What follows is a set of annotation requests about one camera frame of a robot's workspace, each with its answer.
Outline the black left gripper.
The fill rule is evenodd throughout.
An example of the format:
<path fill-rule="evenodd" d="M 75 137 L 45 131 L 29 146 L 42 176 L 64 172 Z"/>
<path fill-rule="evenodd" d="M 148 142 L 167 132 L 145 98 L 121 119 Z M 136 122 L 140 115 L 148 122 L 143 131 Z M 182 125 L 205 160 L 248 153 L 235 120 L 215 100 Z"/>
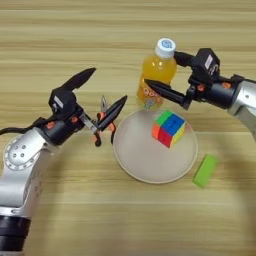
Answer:
<path fill-rule="evenodd" d="M 66 81 L 62 88 L 68 91 L 80 88 L 90 79 L 95 71 L 95 68 L 89 68 L 77 73 Z M 98 130 L 104 131 L 106 128 L 114 132 L 114 120 L 120 114 L 126 100 L 127 97 L 123 96 L 110 107 L 107 107 L 106 98 L 102 97 L 101 112 L 97 115 L 97 124 L 78 106 L 71 114 L 54 113 L 49 119 L 42 121 L 38 128 L 53 145 L 62 145 L 73 134 L 85 127 L 90 129 L 93 134 L 97 133 Z"/>

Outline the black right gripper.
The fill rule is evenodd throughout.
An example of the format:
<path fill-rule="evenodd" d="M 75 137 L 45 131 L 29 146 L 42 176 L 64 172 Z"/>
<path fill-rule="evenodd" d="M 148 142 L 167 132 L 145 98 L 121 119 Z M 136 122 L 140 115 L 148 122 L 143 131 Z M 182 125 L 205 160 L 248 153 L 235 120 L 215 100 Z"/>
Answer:
<path fill-rule="evenodd" d="M 176 51 L 174 58 L 179 66 L 190 66 L 194 58 L 193 55 Z M 233 75 L 231 78 L 219 77 L 211 85 L 203 83 L 194 75 L 191 75 L 188 82 L 190 84 L 186 95 L 173 90 L 169 85 L 159 81 L 146 79 L 146 84 L 161 97 L 182 105 L 188 109 L 192 101 L 207 102 L 221 109 L 229 109 L 238 85 L 244 78 Z"/>

